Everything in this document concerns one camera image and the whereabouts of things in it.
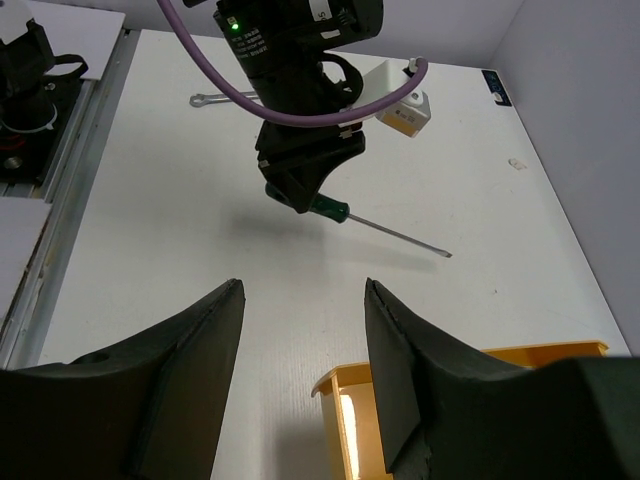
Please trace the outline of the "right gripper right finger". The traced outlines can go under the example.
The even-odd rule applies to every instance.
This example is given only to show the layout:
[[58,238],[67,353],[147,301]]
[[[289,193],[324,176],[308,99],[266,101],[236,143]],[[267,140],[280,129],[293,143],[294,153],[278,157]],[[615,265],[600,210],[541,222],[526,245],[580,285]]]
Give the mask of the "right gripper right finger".
[[396,479],[635,479],[639,361],[531,369],[422,319],[375,280],[365,324],[386,470]]

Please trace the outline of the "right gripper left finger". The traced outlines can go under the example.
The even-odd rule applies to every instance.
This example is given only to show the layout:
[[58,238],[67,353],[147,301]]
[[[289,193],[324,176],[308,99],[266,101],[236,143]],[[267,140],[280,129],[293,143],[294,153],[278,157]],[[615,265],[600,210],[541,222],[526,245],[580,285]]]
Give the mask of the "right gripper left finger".
[[232,279],[71,363],[1,374],[5,479],[207,479],[243,316]]

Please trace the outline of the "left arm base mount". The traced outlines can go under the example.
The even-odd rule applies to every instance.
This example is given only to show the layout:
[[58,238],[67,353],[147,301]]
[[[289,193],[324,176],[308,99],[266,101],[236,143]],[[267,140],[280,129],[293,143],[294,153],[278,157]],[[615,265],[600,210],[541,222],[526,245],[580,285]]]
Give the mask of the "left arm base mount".
[[46,179],[89,70],[77,54],[53,53],[23,1],[1,3],[1,181]]

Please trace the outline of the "green screwdriver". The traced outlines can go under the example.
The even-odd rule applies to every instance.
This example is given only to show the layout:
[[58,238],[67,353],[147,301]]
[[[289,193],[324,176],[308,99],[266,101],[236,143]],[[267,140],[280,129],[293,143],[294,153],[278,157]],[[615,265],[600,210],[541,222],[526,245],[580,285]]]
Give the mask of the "green screwdriver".
[[309,209],[304,211],[304,214],[306,213],[312,213],[312,214],[324,217],[337,224],[344,224],[347,221],[353,221],[365,227],[381,232],[385,235],[389,235],[391,237],[397,238],[404,242],[407,242],[417,247],[428,250],[443,258],[450,259],[453,257],[453,254],[445,249],[432,246],[424,241],[418,240],[416,238],[410,237],[398,231],[392,230],[383,225],[372,222],[368,219],[359,217],[351,212],[351,209],[348,203],[332,199],[322,194],[316,195]]

